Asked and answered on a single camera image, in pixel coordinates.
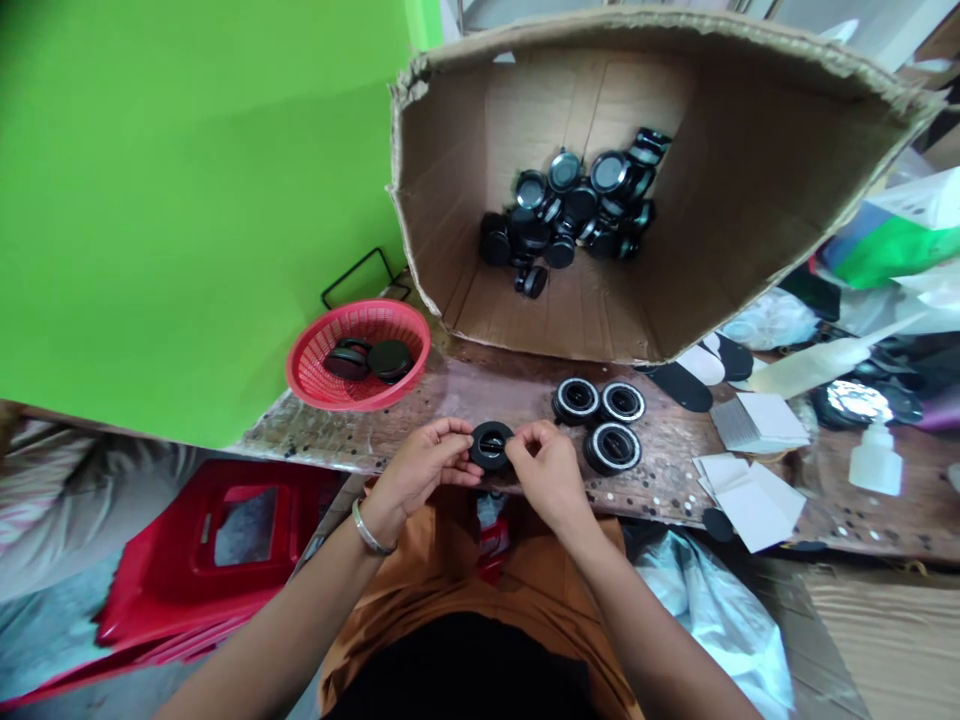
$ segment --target red plastic basket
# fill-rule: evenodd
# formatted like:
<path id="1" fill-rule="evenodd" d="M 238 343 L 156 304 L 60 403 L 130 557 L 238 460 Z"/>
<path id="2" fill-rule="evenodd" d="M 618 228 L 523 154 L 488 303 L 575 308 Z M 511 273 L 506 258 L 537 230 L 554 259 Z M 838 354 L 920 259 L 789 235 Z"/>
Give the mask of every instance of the red plastic basket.
<path id="1" fill-rule="evenodd" d="M 400 340 L 416 358 L 413 369 L 396 385 L 386 385 L 372 375 L 363 382 L 338 378 L 324 370 L 323 359 L 345 337 L 371 345 Z M 307 405 L 321 410 L 383 410 L 416 387 L 429 353 L 430 327 L 423 315 L 397 300 L 361 300 L 331 310 L 304 330 L 287 357 L 287 384 Z"/>

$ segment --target wooden table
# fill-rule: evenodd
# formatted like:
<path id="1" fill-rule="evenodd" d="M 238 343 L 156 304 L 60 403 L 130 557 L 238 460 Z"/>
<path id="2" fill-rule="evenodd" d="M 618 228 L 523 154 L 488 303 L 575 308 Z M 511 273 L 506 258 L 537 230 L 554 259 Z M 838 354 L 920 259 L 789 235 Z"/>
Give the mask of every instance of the wooden table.
<path id="1" fill-rule="evenodd" d="M 612 478 L 597 475 L 580 458 L 587 496 L 597 512 L 703 527 L 713 502 L 697 482 L 692 458 L 723 452 L 708 414 L 688 412 L 645 376 L 623 366 L 559 360 L 508 352 L 448 335 L 423 308 L 416 291 L 408 299 L 427 317 L 433 348 L 417 388 L 388 410 L 330 413 L 305 405 L 289 391 L 263 415 L 232 452 L 351 472 L 379 473 L 414 428 L 456 416 L 479 424 L 499 420 L 511 427 L 552 418 L 551 393 L 577 375 L 602 386 L 615 379 L 643 393 L 647 410 L 634 426 L 643 460 Z M 713 388 L 717 402 L 733 388 Z M 903 456 L 903 494 L 898 498 L 850 485 L 850 451 L 859 433 L 816 426 L 812 408 L 795 407 L 815 442 L 771 468 L 808 498 L 792 542 L 822 541 L 857 553 L 960 563 L 960 494 L 946 481 L 960 462 L 960 443 L 913 428 L 894 430 Z M 579 448 L 583 428 L 563 428 Z M 516 478 L 490 478 L 488 485 L 519 493 Z"/>

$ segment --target white squeeze bottle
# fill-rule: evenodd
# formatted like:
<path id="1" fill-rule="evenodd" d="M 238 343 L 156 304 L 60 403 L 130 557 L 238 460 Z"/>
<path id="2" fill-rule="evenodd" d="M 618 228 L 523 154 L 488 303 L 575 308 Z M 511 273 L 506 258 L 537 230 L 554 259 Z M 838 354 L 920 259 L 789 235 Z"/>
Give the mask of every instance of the white squeeze bottle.
<path id="1" fill-rule="evenodd" d="M 850 484 L 885 495 L 900 494 L 903 458 L 893 450 L 893 435 L 876 417 L 850 453 Z"/>
<path id="2" fill-rule="evenodd" d="M 917 313 L 862 338 L 840 338 L 811 345 L 783 360 L 760 368 L 747 381 L 753 392 L 766 392 L 789 400 L 795 395 L 836 380 L 870 357 L 870 347 L 902 330 L 926 313 Z"/>

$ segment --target silver bracelet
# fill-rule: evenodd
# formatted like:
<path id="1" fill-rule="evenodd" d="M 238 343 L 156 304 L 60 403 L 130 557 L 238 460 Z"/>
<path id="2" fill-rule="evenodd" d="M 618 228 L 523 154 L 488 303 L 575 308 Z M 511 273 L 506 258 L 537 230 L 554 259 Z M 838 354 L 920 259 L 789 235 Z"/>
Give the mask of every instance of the silver bracelet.
<path id="1" fill-rule="evenodd" d="M 363 541 L 367 544 L 371 550 L 373 550 L 377 555 L 387 557 L 388 555 L 393 555 L 393 551 L 397 549 L 396 543 L 394 543 L 392 548 L 385 548 L 383 545 L 377 542 L 377 539 L 373 534 L 367 530 L 367 526 L 363 524 L 363 518 L 360 517 L 360 498 L 357 498 L 353 501 L 353 522 L 356 523 L 357 532 L 360 533 L 360 537 L 363 538 Z"/>

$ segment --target hand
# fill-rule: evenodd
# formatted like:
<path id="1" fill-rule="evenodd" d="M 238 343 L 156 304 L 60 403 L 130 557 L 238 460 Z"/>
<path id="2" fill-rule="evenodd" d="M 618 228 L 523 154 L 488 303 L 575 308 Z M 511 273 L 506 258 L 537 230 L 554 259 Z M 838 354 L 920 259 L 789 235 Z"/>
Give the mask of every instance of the hand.
<path id="1" fill-rule="evenodd" d="M 363 504 L 363 518 L 374 537 L 381 525 L 384 540 L 423 507 L 438 485 L 474 487 L 483 470 L 470 462 L 473 426 L 465 420 L 442 418 L 414 430 L 404 440 Z"/>
<path id="2" fill-rule="evenodd" d="M 571 527 L 595 522 L 577 451 L 556 425 L 548 420 L 524 425 L 507 441 L 506 451 L 523 494 L 558 537 Z"/>

